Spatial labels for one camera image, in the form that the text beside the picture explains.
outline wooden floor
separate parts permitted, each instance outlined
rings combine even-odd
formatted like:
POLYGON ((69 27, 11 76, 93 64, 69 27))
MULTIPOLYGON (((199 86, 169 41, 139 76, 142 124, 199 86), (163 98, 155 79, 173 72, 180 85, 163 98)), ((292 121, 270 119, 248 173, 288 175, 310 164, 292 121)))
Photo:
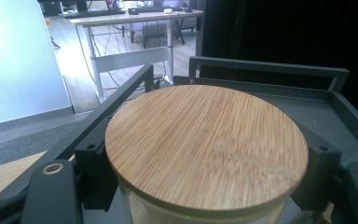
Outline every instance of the wooden floor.
MULTIPOLYGON (((90 52, 85 31, 82 27, 75 27, 71 22, 52 17, 48 31, 53 41, 60 46, 55 48, 55 55, 62 77, 65 81, 75 112, 83 113, 99 105, 96 96, 96 85, 90 62, 90 52)), ((97 55, 114 54, 142 49, 143 39, 139 32, 135 33, 134 43, 130 41, 130 33, 124 36, 119 30, 120 25, 101 26, 92 29, 97 55)), ((196 34, 190 30, 184 31, 185 44, 173 38, 175 76, 187 76, 188 58, 195 55, 196 34)), ((165 46, 166 38, 154 38, 148 41, 149 48, 165 46)), ((166 63, 155 63, 155 75, 165 75, 166 63)), ((102 73, 104 94, 114 92, 117 86, 123 84, 141 66, 102 73)))

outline white desk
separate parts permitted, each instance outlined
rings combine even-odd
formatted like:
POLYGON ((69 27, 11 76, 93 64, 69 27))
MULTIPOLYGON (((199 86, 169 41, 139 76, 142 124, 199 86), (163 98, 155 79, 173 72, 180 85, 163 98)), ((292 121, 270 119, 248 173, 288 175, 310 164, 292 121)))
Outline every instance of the white desk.
MULTIPOLYGON (((105 100, 103 95, 100 73, 122 68, 143 65, 147 63, 158 63, 168 61, 168 70, 166 81, 172 84, 173 80, 173 45, 172 45, 172 25, 171 20, 185 19, 192 17, 202 17, 203 11, 193 10, 193 12, 173 12, 173 14, 164 14, 163 12, 139 13, 139 15, 130 15, 128 13, 114 16, 91 17, 72 19, 74 25, 81 25, 86 31, 89 44, 89 54, 91 57, 92 70, 97 84, 98 99, 101 102, 105 100), (142 21, 163 21, 167 20, 167 47, 155 49, 143 49, 114 55, 97 57, 92 44, 91 27, 105 26, 113 24, 133 23, 142 21)), ((202 27, 197 27, 197 39, 202 39, 202 27)))

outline screw hole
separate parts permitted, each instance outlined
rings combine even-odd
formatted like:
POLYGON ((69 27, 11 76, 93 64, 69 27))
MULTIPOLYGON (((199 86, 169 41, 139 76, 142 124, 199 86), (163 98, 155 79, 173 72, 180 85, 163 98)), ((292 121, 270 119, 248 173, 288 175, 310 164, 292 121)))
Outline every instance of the screw hole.
POLYGON ((86 149, 93 149, 93 148, 95 148, 95 145, 88 145, 88 146, 86 147, 86 149))
POLYGON ((60 170, 62 170, 63 164, 62 163, 52 163, 45 168, 43 168, 43 174, 45 175, 53 175, 58 173, 60 170))
POLYGON ((328 147, 322 147, 322 146, 320 146, 320 147, 318 147, 319 148, 319 150, 321 150, 321 151, 328 151, 328 147))

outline wooden lid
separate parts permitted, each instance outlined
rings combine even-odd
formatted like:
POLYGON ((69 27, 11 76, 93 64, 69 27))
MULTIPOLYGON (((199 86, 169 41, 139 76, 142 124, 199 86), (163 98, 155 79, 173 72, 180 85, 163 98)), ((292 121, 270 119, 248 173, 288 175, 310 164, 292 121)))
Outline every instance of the wooden lid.
POLYGON ((197 214, 281 203, 308 162, 301 131, 281 110, 212 86, 170 87, 132 100, 113 116, 105 145, 131 190, 197 214))

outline floor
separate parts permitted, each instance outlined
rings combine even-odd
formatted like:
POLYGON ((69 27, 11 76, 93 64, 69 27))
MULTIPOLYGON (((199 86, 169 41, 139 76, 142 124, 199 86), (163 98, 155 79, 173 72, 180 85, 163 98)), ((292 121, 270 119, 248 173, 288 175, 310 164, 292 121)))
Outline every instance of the floor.
MULTIPOLYGON (((89 46, 85 31, 61 17, 52 17, 48 31, 59 48, 55 48, 58 65, 65 80, 74 110, 83 113, 98 106, 96 86, 90 62, 89 46)), ((130 41, 130 32, 121 32, 122 25, 101 26, 92 29, 97 55, 116 54, 142 49, 143 39, 140 31, 135 32, 134 43, 130 41)), ((173 39, 174 75, 187 76, 188 58, 195 55, 196 33, 184 31, 185 44, 180 39, 173 39)), ((153 38, 148 41, 149 48, 165 46, 166 38, 153 38)), ((166 63, 155 63, 155 75, 166 74, 166 63)), ((110 95, 123 84, 141 66, 101 73, 103 91, 110 95)))
MULTIPOLYGON (((88 56, 89 48, 83 28, 75 27, 61 17, 51 17, 50 20, 48 32, 59 48, 53 44, 52 47, 75 113, 58 111, 42 117, 36 116, 2 123, 0 124, 0 143, 82 120, 99 105, 88 56)), ((101 55, 142 49, 143 40, 139 32, 135 33, 135 42, 131 43, 130 33, 126 32, 123 36, 120 29, 121 26, 102 26, 93 29, 95 43, 101 55)), ((196 33, 186 30, 184 38, 186 42, 184 45, 180 40, 173 39, 174 74, 176 76, 186 76, 188 58, 195 54, 196 33)), ((165 38, 150 39, 148 45, 150 48, 164 46, 166 45, 165 38)), ((157 77, 165 75, 166 63, 155 63, 154 65, 157 77)), ((104 94, 107 96, 112 94, 140 67, 101 74, 104 94)))

